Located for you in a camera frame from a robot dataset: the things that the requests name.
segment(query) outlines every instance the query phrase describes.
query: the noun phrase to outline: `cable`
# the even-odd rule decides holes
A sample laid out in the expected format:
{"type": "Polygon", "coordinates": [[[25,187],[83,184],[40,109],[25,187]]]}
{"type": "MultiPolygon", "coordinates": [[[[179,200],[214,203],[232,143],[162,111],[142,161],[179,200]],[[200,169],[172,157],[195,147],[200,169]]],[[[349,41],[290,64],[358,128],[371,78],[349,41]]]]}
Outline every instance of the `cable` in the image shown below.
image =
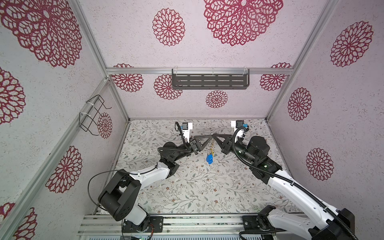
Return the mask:
{"type": "Polygon", "coordinates": [[[152,227],[152,231],[151,231],[151,236],[149,237],[148,240],[151,240],[151,238],[152,238],[152,236],[153,236],[153,232],[155,231],[155,227],[154,227],[154,225],[153,225],[152,223],[151,223],[150,225],[151,225],[151,227],[152,227]]]}
{"type": "Polygon", "coordinates": [[[125,240],[124,234],[122,233],[122,223],[124,222],[124,218],[121,220],[121,236],[122,240],[125,240]]]}
{"type": "Polygon", "coordinates": [[[180,125],[179,125],[178,122],[175,122],[175,129],[176,129],[176,126],[177,126],[177,128],[179,129],[179,132],[180,132],[180,135],[181,135],[181,140],[183,140],[185,149],[188,149],[188,148],[187,148],[187,144],[186,144],[185,139],[184,139],[183,130],[181,129],[181,127],[180,127],[180,125]]]}
{"type": "Polygon", "coordinates": [[[275,233],[275,232],[285,232],[286,230],[284,229],[280,229],[280,228],[277,228],[276,230],[272,230],[272,231],[260,231],[260,232],[247,232],[247,231],[242,231],[242,232],[239,232],[239,237],[242,239],[242,240],[248,240],[246,239],[245,237],[243,237],[242,235],[243,234],[271,234],[271,233],[275,233]]]}
{"type": "Polygon", "coordinates": [[[286,177],[283,177],[283,176],[280,176],[278,174],[275,174],[275,173],[272,173],[272,172],[269,172],[267,170],[264,170],[264,169],[261,169],[261,168],[258,168],[258,167],[255,167],[253,166],[251,163],[245,161],[240,155],[239,153],[236,151],[235,149],[235,138],[236,138],[236,134],[242,130],[242,129],[246,129],[245,127],[240,127],[238,129],[236,129],[235,133],[233,134],[233,138],[231,139],[232,140],[232,149],[233,149],[233,152],[235,153],[236,157],[242,162],[244,163],[245,165],[247,165],[249,168],[252,168],[254,170],[257,170],[259,172],[264,172],[268,175],[270,175],[271,177],[277,177],[279,179],[282,179],[286,182],[289,182],[290,184],[292,184],[293,186],[299,188],[301,191],[303,191],[305,194],[307,194],[310,198],[312,198],[315,202],[317,202],[327,213],[329,213],[335,220],[336,222],[339,224],[339,226],[350,236],[351,239],[353,240],[358,240],[358,238],[356,237],[356,235],[353,234],[353,232],[350,230],[350,228],[329,208],[327,208],[327,206],[320,200],[318,199],[315,195],[313,195],[310,191],[306,190],[303,186],[301,186],[300,184],[286,178],[286,177]]]}
{"type": "MultiPolygon", "coordinates": [[[[98,175],[100,175],[100,174],[107,173],[107,172],[123,172],[123,173],[127,173],[127,172],[124,172],[124,171],[121,171],[121,170],[110,170],[110,171],[105,171],[105,172],[99,172],[99,173],[96,174],[95,176],[98,176],[98,175]]],[[[100,207],[100,204],[95,203],[95,201],[91,198],[91,194],[89,193],[89,184],[91,183],[91,180],[92,180],[95,176],[91,177],[91,179],[88,181],[88,187],[87,187],[87,190],[88,190],[88,196],[89,196],[90,200],[93,202],[94,205],[96,205],[97,207],[99,207],[99,208],[101,208],[101,209],[107,211],[106,209],[100,207]]]]}
{"type": "MultiPolygon", "coordinates": [[[[152,171],[152,170],[154,170],[154,169],[151,169],[151,170],[149,170],[149,171],[147,171],[147,172],[143,172],[143,173],[140,173],[140,174],[146,174],[146,173],[148,173],[148,172],[150,172],[150,171],[152,171]]],[[[100,174],[107,173],[107,172],[122,172],[122,173],[125,173],[125,174],[137,175],[137,174],[135,174],[135,173],[125,172],[125,171],[121,171],[121,170],[110,170],[110,171],[105,171],[105,172],[99,172],[99,173],[96,174],[95,176],[98,176],[98,175],[100,175],[100,174]]],[[[107,211],[106,209],[104,209],[103,207],[101,207],[99,203],[95,203],[95,201],[91,198],[91,194],[89,193],[89,184],[91,183],[91,180],[92,180],[95,176],[91,177],[91,179],[88,181],[88,187],[87,187],[88,196],[89,196],[90,200],[93,202],[94,205],[96,205],[97,207],[103,209],[104,211],[107,211]]]]}

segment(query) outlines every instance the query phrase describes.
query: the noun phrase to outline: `blue key fob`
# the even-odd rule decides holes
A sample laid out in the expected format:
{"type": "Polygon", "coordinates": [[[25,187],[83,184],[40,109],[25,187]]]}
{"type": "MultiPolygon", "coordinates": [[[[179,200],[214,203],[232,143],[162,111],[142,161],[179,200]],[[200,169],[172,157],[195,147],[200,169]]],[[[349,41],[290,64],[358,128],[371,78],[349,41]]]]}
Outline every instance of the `blue key fob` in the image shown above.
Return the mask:
{"type": "Polygon", "coordinates": [[[214,157],[212,156],[212,154],[207,155],[207,163],[211,164],[213,162],[214,162],[214,157]]]}

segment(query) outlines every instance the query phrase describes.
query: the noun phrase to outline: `red wire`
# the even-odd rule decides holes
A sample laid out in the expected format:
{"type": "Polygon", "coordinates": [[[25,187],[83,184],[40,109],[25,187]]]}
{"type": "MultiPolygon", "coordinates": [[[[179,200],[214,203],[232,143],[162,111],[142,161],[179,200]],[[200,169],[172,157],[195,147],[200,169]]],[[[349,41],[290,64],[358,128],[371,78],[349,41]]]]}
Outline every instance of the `red wire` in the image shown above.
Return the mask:
{"type": "Polygon", "coordinates": [[[152,236],[153,236],[153,231],[155,230],[154,225],[153,225],[152,223],[151,223],[150,225],[151,225],[151,227],[152,227],[152,231],[151,231],[151,236],[149,237],[149,240],[151,240],[151,238],[152,238],[152,236]]]}

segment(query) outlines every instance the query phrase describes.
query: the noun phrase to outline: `leaf pattern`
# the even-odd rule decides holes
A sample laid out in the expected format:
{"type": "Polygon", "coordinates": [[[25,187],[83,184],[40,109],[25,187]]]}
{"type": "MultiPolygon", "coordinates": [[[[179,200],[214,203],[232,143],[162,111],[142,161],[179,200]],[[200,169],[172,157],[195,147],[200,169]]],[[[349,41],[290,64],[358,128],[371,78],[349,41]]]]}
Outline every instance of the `leaf pattern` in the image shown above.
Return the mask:
{"type": "MultiPolygon", "coordinates": [[[[160,159],[158,147],[168,141],[182,144],[174,129],[175,121],[131,121],[116,169],[133,171],[149,167],[160,159]]],[[[191,136],[233,133],[230,120],[177,121],[193,122],[191,136]]],[[[265,121],[248,119],[245,122],[250,130],[244,142],[254,135],[264,137],[271,147],[268,156],[285,168],[265,121]]],[[[257,179],[234,154],[221,153],[216,142],[211,165],[205,160],[207,153],[208,148],[198,155],[178,160],[177,172],[141,190],[136,202],[150,214],[249,213],[258,212],[266,205],[274,205],[285,212],[300,212],[285,196],[257,179]]]]}

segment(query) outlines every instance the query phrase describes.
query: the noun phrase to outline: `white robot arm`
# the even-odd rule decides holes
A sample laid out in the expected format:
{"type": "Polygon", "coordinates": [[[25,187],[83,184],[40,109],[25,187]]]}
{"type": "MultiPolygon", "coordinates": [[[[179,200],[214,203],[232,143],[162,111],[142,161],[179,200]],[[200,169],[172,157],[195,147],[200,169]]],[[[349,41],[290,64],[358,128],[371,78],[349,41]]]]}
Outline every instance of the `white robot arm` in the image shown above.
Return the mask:
{"type": "Polygon", "coordinates": [[[240,233],[243,240],[245,238],[241,236],[242,233],[267,234],[284,230],[308,240],[357,240],[354,235],[354,215],[350,211],[338,210],[296,182],[267,156],[270,147],[263,137],[251,137],[247,146],[242,142],[248,131],[243,120],[231,123],[235,129],[232,135],[213,134],[193,138],[189,137],[192,123],[183,123],[183,127],[178,123],[175,125],[182,137],[182,145],[165,143],[164,147],[158,148],[161,159],[156,165],[135,172],[119,170],[103,189],[98,200],[116,221],[126,219],[134,224],[137,231],[147,229],[149,214],[135,205],[139,191],[153,182],[172,176],[179,167],[175,161],[191,155],[192,152],[197,154],[214,138],[224,154],[234,153],[258,179],[285,195],[309,218],[290,215],[273,206],[266,206],[256,216],[243,217],[243,221],[247,222],[244,224],[246,231],[240,233]]]}

